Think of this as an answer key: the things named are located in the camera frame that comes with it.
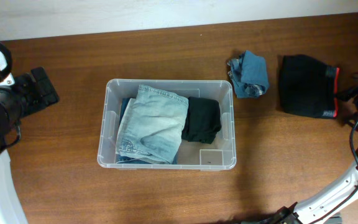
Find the clear plastic storage container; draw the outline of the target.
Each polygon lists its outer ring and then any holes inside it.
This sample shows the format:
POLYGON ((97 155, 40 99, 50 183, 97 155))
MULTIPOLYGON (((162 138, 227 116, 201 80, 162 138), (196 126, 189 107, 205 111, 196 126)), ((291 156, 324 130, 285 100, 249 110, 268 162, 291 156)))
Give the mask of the clear plastic storage container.
POLYGON ((237 162, 232 85, 110 80, 97 162, 115 169, 232 169, 237 162))

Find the black shorts with red band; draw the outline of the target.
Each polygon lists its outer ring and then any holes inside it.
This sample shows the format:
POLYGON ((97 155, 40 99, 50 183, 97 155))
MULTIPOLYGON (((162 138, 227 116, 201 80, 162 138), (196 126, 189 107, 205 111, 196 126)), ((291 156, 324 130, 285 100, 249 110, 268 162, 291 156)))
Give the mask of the black shorts with red band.
POLYGON ((279 72, 280 106, 285 113, 335 119, 338 67, 307 55, 286 55, 279 72))

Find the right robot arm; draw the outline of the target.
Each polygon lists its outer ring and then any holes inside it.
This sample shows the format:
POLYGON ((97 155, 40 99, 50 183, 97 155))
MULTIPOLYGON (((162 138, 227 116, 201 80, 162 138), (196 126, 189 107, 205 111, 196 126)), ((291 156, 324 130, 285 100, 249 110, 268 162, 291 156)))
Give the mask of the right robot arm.
POLYGON ((291 207, 282 207, 260 223, 341 223, 340 210, 358 199, 358 148, 354 147, 354 133, 358 132, 358 86, 338 93, 337 98, 342 101, 352 99, 357 109, 346 121, 352 128, 349 145, 354 162, 342 176, 316 195, 291 207))

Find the dark blue jeans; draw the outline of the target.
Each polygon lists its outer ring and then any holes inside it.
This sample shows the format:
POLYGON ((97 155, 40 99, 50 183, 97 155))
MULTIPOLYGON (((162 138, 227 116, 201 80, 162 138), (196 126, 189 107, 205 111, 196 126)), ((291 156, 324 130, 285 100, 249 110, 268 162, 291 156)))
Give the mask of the dark blue jeans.
POLYGON ((183 125, 173 119, 165 124, 165 116, 133 110, 134 98, 121 105, 117 135, 118 164, 176 164, 183 125))

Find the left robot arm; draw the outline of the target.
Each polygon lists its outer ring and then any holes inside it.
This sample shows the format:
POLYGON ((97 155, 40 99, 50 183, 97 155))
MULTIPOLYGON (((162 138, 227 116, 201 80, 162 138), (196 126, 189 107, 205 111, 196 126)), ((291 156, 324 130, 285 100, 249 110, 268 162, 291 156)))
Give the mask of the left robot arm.
POLYGON ((21 120, 59 100, 44 68, 13 77, 11 51, 0 43, 0 223, 27 223, 12 180, 8 153, 21 140, 21 120))

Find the black cloth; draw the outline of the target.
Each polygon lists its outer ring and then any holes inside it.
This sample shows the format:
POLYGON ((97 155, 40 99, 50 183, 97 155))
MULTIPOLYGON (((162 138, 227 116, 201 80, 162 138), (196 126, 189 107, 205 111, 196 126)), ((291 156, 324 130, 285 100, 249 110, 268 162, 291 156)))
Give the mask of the black cloth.
POLYGON ((188 98, 189 106, 181 138, 188 142, 212 144, 221 130, 221 112, 216 100, 188 98))

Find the light grey jeans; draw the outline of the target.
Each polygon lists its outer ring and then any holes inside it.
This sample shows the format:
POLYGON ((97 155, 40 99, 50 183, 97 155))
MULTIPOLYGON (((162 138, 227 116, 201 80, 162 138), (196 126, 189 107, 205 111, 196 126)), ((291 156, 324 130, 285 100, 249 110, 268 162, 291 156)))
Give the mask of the light grey jeans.
POLYGON ((181 144, 188 106, 183 96, 140 85, 121 119, 117 162, 172 164, 181 144))

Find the small blue denim garment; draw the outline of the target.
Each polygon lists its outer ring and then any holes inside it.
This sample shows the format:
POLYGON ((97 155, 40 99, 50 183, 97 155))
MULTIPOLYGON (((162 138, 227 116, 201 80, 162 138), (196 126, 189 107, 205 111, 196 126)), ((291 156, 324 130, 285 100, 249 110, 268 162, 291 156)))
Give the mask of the small blue denim garment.
POLYGON ((238 98, 259 98, 269 89, 266 61, 263 57, 246 50, 238 58, 232 58, 228 76, 233 82, 238 98))

